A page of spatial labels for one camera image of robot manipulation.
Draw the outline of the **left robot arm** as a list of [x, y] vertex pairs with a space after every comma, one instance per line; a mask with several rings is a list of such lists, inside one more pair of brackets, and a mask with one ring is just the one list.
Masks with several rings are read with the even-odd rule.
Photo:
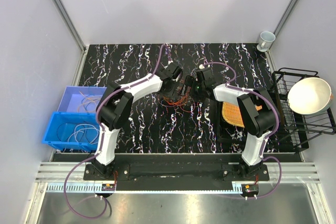
[[114, 82], [108, 85], [96, 108], [100, 133], [91, 163], [99, 178], [107, 180], [113, 175], [117, 138], [120, 129], [130, 117], [133, 103], [152, 93], [173, 93], [181, 76], [182, 68], [170, 63], [137, 81], [122, 85]]

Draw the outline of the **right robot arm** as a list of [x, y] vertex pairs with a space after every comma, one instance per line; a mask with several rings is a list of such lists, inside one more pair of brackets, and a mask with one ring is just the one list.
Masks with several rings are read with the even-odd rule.
[[219, 83], [209, 68], [197, 71], [196, 77], [187, 76], [184, 85], [190, 88], [194, 101], [210, 99], [239, 108], [247, 138], [242, 152], [244, 164], [238, 167], [238, 173], [244, 180], [256, 176], [255, 165], [262, 162], [266, 143], [278, 131], [280, 123], [279, 112], [268, 91], [263, 87], [246, 89], [230, 82]]

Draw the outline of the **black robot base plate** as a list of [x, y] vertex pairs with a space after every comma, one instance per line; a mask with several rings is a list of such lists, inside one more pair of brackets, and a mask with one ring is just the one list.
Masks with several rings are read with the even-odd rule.
[[127, 181], [145, 178], [196, 177], [223, 181], [269, 181], [266, 164], [249, 168], [240, 154], [116, 154], [105, 168], [87, 162], [84, 180]]

